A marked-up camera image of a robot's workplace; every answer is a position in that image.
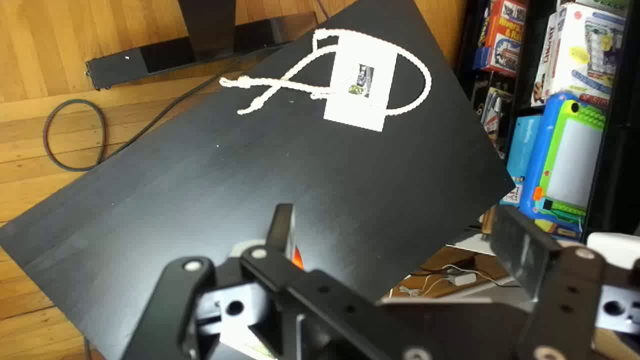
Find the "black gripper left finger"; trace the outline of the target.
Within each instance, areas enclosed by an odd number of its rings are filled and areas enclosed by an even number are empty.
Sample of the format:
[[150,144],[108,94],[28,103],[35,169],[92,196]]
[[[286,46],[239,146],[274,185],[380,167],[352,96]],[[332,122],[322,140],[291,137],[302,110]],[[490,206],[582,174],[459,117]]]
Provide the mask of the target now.
[[374,307],[323,273],[291,264],[293,206],[274,209],[265,240],[218,266],[168,262],[121,360],[214,360],[224,341],[255,341],[276,360],[372,360]]

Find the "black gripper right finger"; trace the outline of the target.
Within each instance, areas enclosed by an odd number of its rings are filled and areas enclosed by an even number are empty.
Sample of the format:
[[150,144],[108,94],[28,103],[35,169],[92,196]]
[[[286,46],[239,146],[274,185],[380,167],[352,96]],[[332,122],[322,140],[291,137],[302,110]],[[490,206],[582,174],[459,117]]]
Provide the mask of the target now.
[[595,360],[593,339],[610,330],[637,349],[637,264],[610,264],[585,246],[562,246],[517,209],[497,206],[490,249],[533,307],[517,336],[526,360]]

